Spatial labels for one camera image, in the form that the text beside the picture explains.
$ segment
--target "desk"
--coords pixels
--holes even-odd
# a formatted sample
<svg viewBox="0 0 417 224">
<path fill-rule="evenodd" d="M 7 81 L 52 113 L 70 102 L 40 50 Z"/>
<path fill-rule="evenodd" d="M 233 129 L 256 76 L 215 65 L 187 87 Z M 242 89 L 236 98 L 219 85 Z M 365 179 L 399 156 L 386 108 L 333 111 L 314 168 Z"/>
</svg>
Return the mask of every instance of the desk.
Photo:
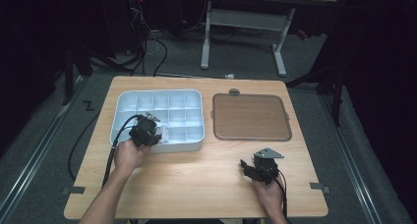
<svg viewBox="0 0 417 224">
<path fill-rule="evenodd" d="M 211 25 L 230 26 L 238 28 L 258 28 L 266 30 L 280 31 L 280 35 L 276 44 L 272 46 L 273 56 L 275 58 L 276 68 L 281 77 L 286 76 L 286 70 L 281 56 L 281 48 L 291 25 L 295 8 L 290 8 L 288 14 L 284 15 L 267 15 L 259 13 L 231 11 L 222 9 L 212 9 L 211 2 L 208 1 L 207 17 L 206 17 L 206 35 L 203 44 L 202 53 L 202 69 L 209 67 L 209 32 Z"/>
<path fill-rule="evenodd" d="M 75 186 L 64 214 L 80 219 L 98 194 L 104 176 L 109 136 L 118 96 L 127 90 L 194 88 L 202 94 L 206 136 L 198 151 L 149 154 L 128 181 L 116 218 L 250 218 L 265 217 L 251 180 L 239 161 L 252 164 L 253 153 L 270 147 L 285 158 L 276 159 L 287 181 L 288 216 L 325 216 L 322 191 L 312 190 L 318 178 L 283 82 L 214 79 L 116 77 L 107 93 Z M 289 116 L 289 141 L 219 140 L 213 134 L 212 97 L 238 88 L 241 93 L 281 97 Z"/>
</svg>

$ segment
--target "gray carpet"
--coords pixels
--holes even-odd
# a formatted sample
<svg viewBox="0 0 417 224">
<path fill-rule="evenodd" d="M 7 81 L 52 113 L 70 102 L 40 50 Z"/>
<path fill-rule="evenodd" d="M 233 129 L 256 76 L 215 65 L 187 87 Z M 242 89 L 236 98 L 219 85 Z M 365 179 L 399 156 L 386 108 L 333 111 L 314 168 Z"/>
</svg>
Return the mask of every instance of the gray carpet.
<svg viewBox="0 0 417 224">
<path fill-rule="evenodd" d="M 274 33 L 269 33 L 255 38 L 268 43 L 273 35 Z M 228 36 L 215 34 L 215 37 Z M 161 41 L 167 46 L 168 55 L 158 72 L 205 78 L 224 78 L 227 74 L 234 74 L 236 79 L 289 82 L 308 73 L 325 40 L 325 36 L 306 41 L 297 36 L 288 36 L 282 49 L 288 75 L 282 79 L 277 76 L 270 46 L 259 44 L 252 36 L 236 34 L 227 41 L 214 40 L 211 43 L 209 69 L 202 71 L 200 61 L 203 38 L 189 35 L 178 38 L 166 34 Z M 145 66 L 149 75 L 161 61 L 164 51 L 162 46 L 156 46 L 150 41 L 148 53 L 151 54 L 147 55 Z M 140 76 L 141 71 L 138 68 L 136 75 Z M 75 98 L 63 124 L 58 128 L 46 157 L 14 210 L 10 223 L 76 223 L 63 216 L 68 196 L 62 195 L 62 191 L 73 184 L 67 167 L 68 158 L 79 135 L 99 112 L 110 82 L 117 75 L 121 74 L 107 69 L 94 69 L 93 75 Z M 2 199 L 13 188 L 50 122 L 61 108 L 64 99 L 63 78 L 56 85 L 57 91 L 33 113 L 30 122 L 0 160 Z M 328 112 L 320 101 L 321 97 L 316 95 L 309 84 L 303 84 L 302 88 L 290 88 L 289 92 L 319 181 L 330 190 L 330 193 L 325 194 L 329 209 L 326 217 L 290 220 L 294 224 L 367 223 L 342 160 L 339 140 L 328 119 Z M 346 90 L 343 97 L 341 129 L 370 188 L 382 223 L 412 223 L 369 146 Z M 89 108 L 93 110 L 87 110 L 85 101 L 91 102 Z M 74 150 L 71 167 L 75 174 L 81 165 L 93 126 L 94 123 L 88 127 Z"/>
</svg>

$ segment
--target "rectangular tray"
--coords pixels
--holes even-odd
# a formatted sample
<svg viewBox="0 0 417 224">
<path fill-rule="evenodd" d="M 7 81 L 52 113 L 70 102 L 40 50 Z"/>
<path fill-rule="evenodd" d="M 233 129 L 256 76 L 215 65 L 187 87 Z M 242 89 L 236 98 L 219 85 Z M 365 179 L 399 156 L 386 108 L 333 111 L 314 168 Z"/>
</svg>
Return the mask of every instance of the rectangular tray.
<svg viewBox="0 0 417 224">
<path fill-rule="evenodd" d="M 218 93 L 212 99 L 214 134 L 221 140 L 290 140 L 288 116 L 276 95 Z"/>
<path fill-rule="evenodd" d="M 152 146 L 150 152 L 182 152 L 199 150 L 205 137 L 202 95 L 194 89 L 131 90 L 119 95 L 110 143 L 113 143 L 123 124 L 133 115 L 149 112 L 168 128 L 168 142 Z M 136 120 L 127 127 L 136 125 Z M 129 129 L 119 141 L 130 138 Z"/>
</svg>

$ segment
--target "brown tray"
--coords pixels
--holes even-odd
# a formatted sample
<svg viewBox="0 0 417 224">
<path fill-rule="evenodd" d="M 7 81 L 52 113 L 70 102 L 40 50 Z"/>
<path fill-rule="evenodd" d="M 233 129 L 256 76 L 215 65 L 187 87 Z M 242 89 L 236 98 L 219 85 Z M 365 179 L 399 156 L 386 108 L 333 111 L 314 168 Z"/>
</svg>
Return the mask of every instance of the brown tray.
<svg viewBox="0 0 417 224">
<path fill-rule="evenodd" d="M 212 99 L 214 134 L 221 140 L 290 140 L 282 99 L 265 94 L 218 93 Z"/>
</svg>

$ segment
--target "forearm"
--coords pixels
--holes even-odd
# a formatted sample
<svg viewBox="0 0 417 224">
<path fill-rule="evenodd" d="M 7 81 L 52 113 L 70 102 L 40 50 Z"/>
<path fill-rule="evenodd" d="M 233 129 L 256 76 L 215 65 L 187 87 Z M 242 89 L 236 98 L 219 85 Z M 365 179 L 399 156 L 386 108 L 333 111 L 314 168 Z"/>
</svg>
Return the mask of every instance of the forearm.
<svg viewBox="0 0 417 224">
<path fill-rule="evenodd" d="M 266 209 L 271 224 L 287 224 L 285 216 L 281 210 Z"/>
<path fill-rule="evenodd" d="M 115 169 L 89 206 L 80 223 L 113 223 L 117 204 L 129 179 L 129 175 L 126 172 Z"/>
</svg>

